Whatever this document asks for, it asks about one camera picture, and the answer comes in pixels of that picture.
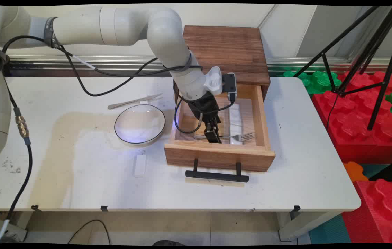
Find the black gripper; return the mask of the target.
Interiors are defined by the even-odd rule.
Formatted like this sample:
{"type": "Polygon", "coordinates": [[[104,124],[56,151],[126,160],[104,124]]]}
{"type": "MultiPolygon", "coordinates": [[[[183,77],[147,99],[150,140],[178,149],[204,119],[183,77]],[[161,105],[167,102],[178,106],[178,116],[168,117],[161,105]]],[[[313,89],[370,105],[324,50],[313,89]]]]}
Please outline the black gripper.
{"type": "Polygon", "coordinates": [[[203,113],[202,122],[205,123],[206,129],[204,131],[205,137],[209,143],[222,143],[219,135],[218,123],[221,120],[218,115],[219,106],[214,95],[206,92],[201,98],[190,101],[184,99],[189,106],[191,112],[196,117],[200,118],[201,112],[203,113]]]}

